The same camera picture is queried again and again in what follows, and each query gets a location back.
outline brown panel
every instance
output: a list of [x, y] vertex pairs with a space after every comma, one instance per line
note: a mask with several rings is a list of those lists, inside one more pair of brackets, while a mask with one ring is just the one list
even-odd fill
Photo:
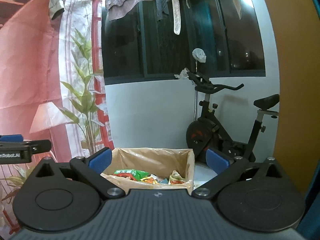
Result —
[[279, 58], [274, 156], [301, 192], [320, 157], [320, 20], [312, 0], [265, 0]]

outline window pane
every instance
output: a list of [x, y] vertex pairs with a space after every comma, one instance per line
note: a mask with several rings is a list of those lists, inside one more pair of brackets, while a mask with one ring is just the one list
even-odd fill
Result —
[[157, 20], [156, 1], [144, 1], [143, 20], [146, 42], [147, 73], [172, 74], [190, 68], [190, 49], [182, 0], [180, 1], [181, 31], [173, 32], [172, 2], [167, 2], [169, 15]]
[[257, 17], [251, 0], [241, 0], [239, 19], [232, 0], [220, 0], [227, 27], [231, 71], [264, 70], [264, 56]]
[[213, 77], [226, 69], [226, 52], [223, 46], [223, 29], [215, 0], [190, 0], [195, 31], [195, 48], [206, 54], [206, 62], [199, 65], [200, 71]]
[[107, 12], [103, 7], [101, 47], [104, 76], [142, 77], [138, 6], [121, 19], [106, 21], [106, 16]]

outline lampshade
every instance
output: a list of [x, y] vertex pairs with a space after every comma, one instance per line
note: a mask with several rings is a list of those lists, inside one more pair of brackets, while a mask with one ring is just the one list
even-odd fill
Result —
[[72, 120], [66, 117], [53, 102], [47, 102], [38, 106], [31, 124], [30, 133], [39, 132], [69, 122], [72, 122]]

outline ribbed gray surface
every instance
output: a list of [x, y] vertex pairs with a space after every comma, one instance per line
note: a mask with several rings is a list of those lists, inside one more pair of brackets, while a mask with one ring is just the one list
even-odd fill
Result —
[[293, 229], [249, 232], [225, 221], [207, 200], [186, 190], [131, 190], [109, 200], [88, 224], [59, 234], [23, 229], [12, 240], [303, 240]]

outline curtain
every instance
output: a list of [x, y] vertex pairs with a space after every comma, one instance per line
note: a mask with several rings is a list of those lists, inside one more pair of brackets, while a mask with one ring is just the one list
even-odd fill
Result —
[[0, 134], [50, 139], [32, 163], [1, 165], [0, 239], [19, 230], [12, 201], [44, 156], [68, 162], [114, 148], [101, 54], [101, 1], [0, 0]]

